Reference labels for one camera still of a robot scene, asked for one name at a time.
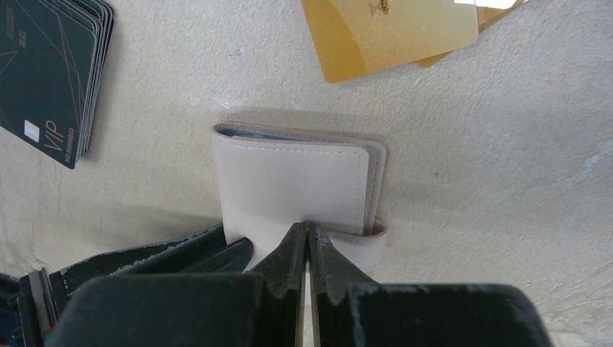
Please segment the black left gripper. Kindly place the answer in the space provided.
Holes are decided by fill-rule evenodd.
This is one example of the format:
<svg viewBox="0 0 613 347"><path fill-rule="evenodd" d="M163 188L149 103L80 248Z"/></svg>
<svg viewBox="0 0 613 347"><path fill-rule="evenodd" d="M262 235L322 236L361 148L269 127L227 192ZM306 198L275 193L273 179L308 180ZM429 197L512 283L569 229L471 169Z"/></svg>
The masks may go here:
<svg viewBox="0 0 613 347"><path fill-rule="evenodd" d="M44 267L32 271L20 278L19 291L8 300L17 320L12 338L16 346L46 346L70 298L93 278L177 273L225 245L219 223L182 239L97 254L50 275Z"/></svg>

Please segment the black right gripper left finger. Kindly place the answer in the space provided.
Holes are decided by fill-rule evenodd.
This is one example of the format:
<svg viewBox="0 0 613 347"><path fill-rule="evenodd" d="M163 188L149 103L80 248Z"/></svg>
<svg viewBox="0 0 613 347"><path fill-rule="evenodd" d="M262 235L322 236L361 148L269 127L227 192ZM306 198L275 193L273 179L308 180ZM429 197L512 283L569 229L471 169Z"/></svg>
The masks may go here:
<svg viewBox="0 0 613 347"><path fill-rule="evenodd" d="M301 346L307 227L245 273L98 277L69 300L50 346Z"/></svg>

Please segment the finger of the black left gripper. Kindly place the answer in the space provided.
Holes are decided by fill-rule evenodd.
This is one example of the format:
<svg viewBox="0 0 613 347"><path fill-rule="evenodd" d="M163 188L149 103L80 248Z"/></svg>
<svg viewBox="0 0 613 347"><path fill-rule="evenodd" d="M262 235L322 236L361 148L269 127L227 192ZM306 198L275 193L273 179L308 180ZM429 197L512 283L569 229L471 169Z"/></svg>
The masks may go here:
<svg viewBox="0 0 613 347"><path fill-rule="evenodd" d="M196 261L180 273L242 273L253 254L252 242L248 238L241 238Z"/></svg>

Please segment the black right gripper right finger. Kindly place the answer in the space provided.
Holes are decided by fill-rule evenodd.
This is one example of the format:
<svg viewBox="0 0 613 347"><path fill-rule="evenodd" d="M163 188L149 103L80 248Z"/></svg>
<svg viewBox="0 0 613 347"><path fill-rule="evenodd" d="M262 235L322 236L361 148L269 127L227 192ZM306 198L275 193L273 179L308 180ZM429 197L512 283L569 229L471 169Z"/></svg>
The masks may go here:
<svg viewBox="0 0 613 347"><path fill-rule="evenodd" d="M307 226L316 346L550 346L536 308L496 283L378 283Z"/></svg>

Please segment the tan leather card holder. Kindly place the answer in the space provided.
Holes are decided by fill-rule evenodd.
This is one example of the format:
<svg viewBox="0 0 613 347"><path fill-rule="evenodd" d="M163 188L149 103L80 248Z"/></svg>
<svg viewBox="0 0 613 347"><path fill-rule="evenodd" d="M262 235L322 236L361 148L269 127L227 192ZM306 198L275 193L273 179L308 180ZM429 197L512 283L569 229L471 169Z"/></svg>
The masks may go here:
<svg viewBox="0 0 613 347"><path fill-rule="evenodd" d="M238 122L211 129L224 233L254 247L253 263L297 222L321 225L365 272L381 263L377 220L387 151L378 141Z"/></svg>

